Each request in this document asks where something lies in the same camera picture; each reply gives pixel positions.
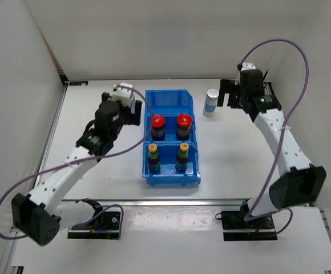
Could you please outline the silver-capped spice shaker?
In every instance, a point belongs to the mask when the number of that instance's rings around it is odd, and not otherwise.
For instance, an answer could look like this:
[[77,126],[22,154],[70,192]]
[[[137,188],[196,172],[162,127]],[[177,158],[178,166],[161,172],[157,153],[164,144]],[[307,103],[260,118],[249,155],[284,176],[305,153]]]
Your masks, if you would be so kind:
[[215,114],[218,98],[219,91],[217,89],[212,88],[207,91],[203,107],[205,117],[212,117]]

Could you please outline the red-lid sauce jar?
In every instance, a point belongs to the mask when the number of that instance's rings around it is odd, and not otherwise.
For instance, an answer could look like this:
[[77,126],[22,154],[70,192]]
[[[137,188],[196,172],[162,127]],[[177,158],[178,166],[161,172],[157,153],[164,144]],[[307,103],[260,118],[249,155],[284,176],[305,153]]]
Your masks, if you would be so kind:
[[188,140],[192,126],[192,117],[182,113],[177,117],[177,132],[176,136],[179,140]]
[[153,140],[163,140],[165,138],[165,125],[166,119],[164,116],[156,114],[152,117],[151,136]]

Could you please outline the yellow-cap sauce bottle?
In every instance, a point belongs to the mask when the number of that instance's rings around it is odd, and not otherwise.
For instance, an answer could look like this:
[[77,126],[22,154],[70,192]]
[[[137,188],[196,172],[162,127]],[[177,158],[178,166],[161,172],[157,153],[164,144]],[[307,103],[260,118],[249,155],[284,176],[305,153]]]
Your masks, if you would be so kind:
[[179,151],[176,156],[175,168],[178,171],[185,171],[187,169],[189,157],[189,145],[188,143],[181,143]]
[[148,146],[148,168],[153,173],[160,171],[160,156],[155,143],[151,143]]

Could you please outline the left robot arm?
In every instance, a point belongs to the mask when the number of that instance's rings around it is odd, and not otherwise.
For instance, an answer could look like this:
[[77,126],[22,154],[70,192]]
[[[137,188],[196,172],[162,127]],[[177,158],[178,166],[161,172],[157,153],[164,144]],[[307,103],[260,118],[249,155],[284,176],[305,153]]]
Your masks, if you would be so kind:
[[89,229],[103,226],[103,207],[89,198],[72,207],[60,207],[66,193],[114,146],[124,125],[140,124],[142,103],[124,86],[102,94],[102,102],[83,135],[76,141],[63,168],[54,171],[29,193],[16,194],[11,201],[13,223],[26,236],[44,246],[65,228],[85,225]]

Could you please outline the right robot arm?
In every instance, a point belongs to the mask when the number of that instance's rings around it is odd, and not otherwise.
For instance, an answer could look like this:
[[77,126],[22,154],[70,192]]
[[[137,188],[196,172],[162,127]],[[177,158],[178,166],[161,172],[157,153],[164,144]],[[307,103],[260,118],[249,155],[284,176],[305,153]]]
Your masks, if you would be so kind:
[[282,107],[274,94],[266,94],[264,76],[251,63],[239,66],[235,80],[221,80],[218,106],[242,109],[265,138],[273,156],[272,170],[279,178],[266,182],[256,198],[246,200],[239,214],[245,228],[254,227],[261,217],[282,209],[314,203],[326,179],[322,166],[315,166],[296,142]]

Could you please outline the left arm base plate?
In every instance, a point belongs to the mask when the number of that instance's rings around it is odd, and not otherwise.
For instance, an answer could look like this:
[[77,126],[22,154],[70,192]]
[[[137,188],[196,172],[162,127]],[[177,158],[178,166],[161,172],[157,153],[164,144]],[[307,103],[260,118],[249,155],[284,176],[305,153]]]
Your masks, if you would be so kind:
[[119,240],[122,233],[123,207],[107,206],[94,221],[68,229],[67,238],[76,240]]

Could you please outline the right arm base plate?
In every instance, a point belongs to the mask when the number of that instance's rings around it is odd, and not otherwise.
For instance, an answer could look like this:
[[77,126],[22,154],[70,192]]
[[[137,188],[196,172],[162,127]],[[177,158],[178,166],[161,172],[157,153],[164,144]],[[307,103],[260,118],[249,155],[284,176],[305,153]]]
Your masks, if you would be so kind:
[[221,211],[215,215],[221,221],[224,241],[273,241],[277,240],[272,216],[246,223],[239,211]]

